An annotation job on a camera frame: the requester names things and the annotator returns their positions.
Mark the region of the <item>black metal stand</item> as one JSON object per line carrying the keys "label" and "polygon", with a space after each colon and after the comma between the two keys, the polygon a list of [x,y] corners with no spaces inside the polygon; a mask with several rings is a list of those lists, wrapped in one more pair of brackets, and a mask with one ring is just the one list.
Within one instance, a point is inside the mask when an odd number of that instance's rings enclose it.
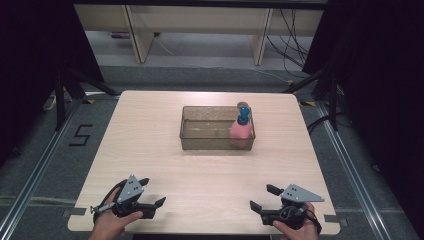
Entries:
{"label": "black metal stand", "polygon": [[329,100],[329,113],[318,119],[317,122],[328,120],[333,130],[337,131],[337,79],[333,74],[333,67],[330,64],[326,64],[323,68],[303,79],[300,83],[290,86],[284,90],[284,93],[292,94],[314,81],[316,81],[316,85],[312,91],[312,97],[315,100],[323,100],[325,97],[328,97]]}
{"label": "black metal stand", "polygon": [[120,92],[108,87],[103,81],[97,81],[88,75],[72,68],[62,68],[57,71],[55,80],[57,121],[55,130],[58,131],[65,123],[65,97],[67,91],[72,99],[83,100],[86,93],[80,83],[85,82],[110,96],[119,96]]}

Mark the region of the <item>metal floor rail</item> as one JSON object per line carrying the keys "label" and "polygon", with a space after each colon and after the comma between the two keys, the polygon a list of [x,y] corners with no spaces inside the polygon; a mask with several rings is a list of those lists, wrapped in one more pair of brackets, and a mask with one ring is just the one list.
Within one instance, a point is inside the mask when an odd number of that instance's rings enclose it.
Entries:
{"label": "metal floor rail", "polygon": [[33,169],[25,175],[25,183],[18,194],[9,199],[10,208],[0,222],[0,240],[9,240],[13,235],[25,209],[27,208],[31,197],[38,188],[47,168],[56,153],[60,142],[66,134],[69,124],[74,117],[75,112],[80,108],[81,100],[74,100],[65,113],[63,122],[49,135],[48,143],[43,148],[42,154],[37,159]]}
{"label": "metal floor rail", "polygon": [[321,102],[317,103],[317,111],[321,117],[325,117],[325,129],[332,142],[333,147],[341,161],[341,164],[347,174],[353,191],[360,203],[365,217],[373,231],[377,240],[392,240],[390,233],[384,223],[384,220],[379,213],[374,201],[368,193],[364,182],[362,181],[354,163],[339,135],[329,121],[330,113]]}

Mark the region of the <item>grey tape strip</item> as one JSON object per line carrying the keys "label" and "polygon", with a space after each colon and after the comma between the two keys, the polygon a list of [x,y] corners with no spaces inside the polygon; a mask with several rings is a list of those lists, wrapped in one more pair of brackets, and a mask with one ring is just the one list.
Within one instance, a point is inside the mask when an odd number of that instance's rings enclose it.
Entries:
{"label": "grey tape strip", "polygon": [[72,209],[65,209],[62,213],[62,217],[70,217],[72,215],[76,216],[84,216],[86,213],[86,208],[72,208]]}
{"label": "grey tape strip", "polygon": [[337,215],[324,215],[324,220],[327,223],[338,223],[341,227],[349,226],[347,219],[342,219]]}

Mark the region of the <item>person's right hand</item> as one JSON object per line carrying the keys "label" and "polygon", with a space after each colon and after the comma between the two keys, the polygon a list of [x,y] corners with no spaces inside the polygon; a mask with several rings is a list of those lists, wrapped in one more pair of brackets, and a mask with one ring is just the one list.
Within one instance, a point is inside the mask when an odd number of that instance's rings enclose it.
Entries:
{"label": "person's right hand", "polygon": [[319,240],[315,208],[310,202],[305,203],[307,218],[300,229],[294,230],[280,221],[274,221],[273,226],[282,233],[280,240]]}

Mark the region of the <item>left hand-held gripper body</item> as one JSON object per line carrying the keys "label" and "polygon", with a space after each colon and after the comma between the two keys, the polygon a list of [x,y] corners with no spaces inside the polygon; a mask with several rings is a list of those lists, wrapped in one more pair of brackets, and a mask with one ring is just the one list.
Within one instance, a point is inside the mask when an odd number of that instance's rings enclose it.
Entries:
{"label": "left hand-held gripper body", "polygon": [[90,207],[93,218],[97,219],[101,213],[111,210],[117,217],[125,217],[141,211],[142,219],[153,219],[157,209],[151,209],[149,204],[138,202],[145,187],[141,186],[138,181],[134,175],[130,175],[116,184],[98,206]]}

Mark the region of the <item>person's left hand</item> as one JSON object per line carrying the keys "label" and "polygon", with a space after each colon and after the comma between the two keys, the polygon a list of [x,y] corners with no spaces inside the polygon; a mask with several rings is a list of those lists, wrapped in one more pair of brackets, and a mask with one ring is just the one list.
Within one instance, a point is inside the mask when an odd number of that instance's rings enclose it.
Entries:
{"label": "person's left hand", "polygon": [[143,213],[137,211],[125,217],[117,217],[111,210],[106,210],[97,218],[88,240],[115,240],[117,237],[124,237],[125,227],[142,216]]}

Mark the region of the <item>beige wooden desk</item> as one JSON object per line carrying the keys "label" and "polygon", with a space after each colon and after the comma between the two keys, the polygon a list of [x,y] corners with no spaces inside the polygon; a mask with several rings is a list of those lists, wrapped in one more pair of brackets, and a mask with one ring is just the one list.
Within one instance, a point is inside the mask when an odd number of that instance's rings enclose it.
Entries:
{"label": "beige wooden desk", "polygon": [[86,31],[127,32],[138,63],[146,61],[156,33],[210,33],[248,35],[254,64],[260,65],[268,36],[312,37],[323,15],[321,10],[277,8],[94,4],[74,8]]}

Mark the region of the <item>pink bottle with blue cap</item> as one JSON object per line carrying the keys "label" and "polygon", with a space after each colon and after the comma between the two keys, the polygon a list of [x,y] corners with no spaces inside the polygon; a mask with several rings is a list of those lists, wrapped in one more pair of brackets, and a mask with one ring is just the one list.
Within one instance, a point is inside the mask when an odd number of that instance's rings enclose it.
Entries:
{"label": "pink bottle with blue cap", "polygon": [[252,129],[250,108],[242,106],[239,108],[237,119],[230,128],[231,143],[239,149],[246,149],[249,145],[249,140],[252,138]]}

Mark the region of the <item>transparent brown plastic bin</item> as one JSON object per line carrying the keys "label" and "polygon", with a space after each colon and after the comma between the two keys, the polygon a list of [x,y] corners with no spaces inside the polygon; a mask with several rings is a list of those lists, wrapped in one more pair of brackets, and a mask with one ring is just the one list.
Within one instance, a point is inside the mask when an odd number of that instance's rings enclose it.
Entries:
{"label": "transparent brown plastic bin", "polygon": [[239,149],[231,143],[229,132],[238,115],[237,106],[184,106],[180,127],[182,149],[250,151],[256,137],[251,108],[253,129],[248,147]]}

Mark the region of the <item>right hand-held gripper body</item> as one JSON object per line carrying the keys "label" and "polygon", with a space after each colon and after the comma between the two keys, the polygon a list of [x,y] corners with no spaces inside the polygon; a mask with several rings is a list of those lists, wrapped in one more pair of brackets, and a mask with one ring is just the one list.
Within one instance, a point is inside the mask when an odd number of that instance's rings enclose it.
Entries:
{"label": "right hand-held gripper body", "polygon": [[[283,193],[278,196],[281,200],[281,208],[277,210],[262,209],[261,220],[264,225],[273,225],[274,221],[285,223],[290,228],[300,229],[307,218],[306,202],[324,202],[324,198],[306,190],[296,184],[290,184],[283,189]],[[318,230],[322,227],[317,220]]]}

